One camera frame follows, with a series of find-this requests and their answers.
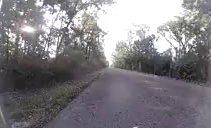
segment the sky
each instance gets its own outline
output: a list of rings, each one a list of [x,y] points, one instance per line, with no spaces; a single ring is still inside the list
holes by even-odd
[[[134,29],[133,24],[146,24],[152,33],[157,27],[173,20],[182,12],[183,0],[116,0],[111,6],[104,7],[106,13],[99,13],[99,25],[108,34],[105,37],[104,50],[109,63],[112,63],[112,53],[116,43],[126,40],[127,32]],[[170,48],[161,38],[155,43],[159,52]]]

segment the sunlight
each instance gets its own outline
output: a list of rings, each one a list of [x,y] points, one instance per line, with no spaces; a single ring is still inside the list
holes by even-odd
[[[24,26],[24,27],[21,28],[21,30],[23,32],[27,32],[27,33],[33,33],[35,31],[34,28],[31,27],[31,26]]]

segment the paved road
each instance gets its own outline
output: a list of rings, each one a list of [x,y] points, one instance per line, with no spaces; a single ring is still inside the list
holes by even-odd
[[[211,128],[211,88],[107,69],[46,127]]]

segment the forest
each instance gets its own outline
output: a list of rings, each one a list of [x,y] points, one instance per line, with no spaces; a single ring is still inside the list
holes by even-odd
[[[41,88],[106,67],[97,13],[111,0],[4,0],[0,90]]]
[[[113,66],[207,82],[211,61],[211,0],[184,0],[182,6],[182,14],[159,26],[158,34],[151,34],[146,25],[130,31],[128,39],[116,45]],[[162,53],[154,46],[160,38],[171,46]]]

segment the grass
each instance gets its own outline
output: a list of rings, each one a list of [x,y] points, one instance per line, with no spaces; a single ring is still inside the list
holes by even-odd
[[[43,127],[94,80],[98,79],[100,74],[101,72],[96,72],[78,81],[42,89],[32,96],[19,97],[8,105],[13,127]],[[17,124],[17,122],[23,122],[26,125],[23,126],[21,123]]]

